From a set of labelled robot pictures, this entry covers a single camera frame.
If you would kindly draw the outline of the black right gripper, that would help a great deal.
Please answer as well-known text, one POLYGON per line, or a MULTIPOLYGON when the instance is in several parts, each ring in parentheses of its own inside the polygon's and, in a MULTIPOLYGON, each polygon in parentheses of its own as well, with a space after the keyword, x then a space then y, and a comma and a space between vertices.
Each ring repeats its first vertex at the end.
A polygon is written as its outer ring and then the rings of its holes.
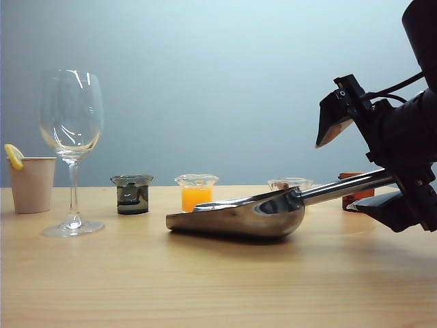
POLYGON ((436 93, 425 90, 399 107, 387 100, 371 103, 353 74, 337 77, 337 89, 320 101, 316 148, 321 148, 355 122, 369 152, 399 190, 365 197, 346 208, 369 215, 394 232, 421 225, 436 231, 436 93))

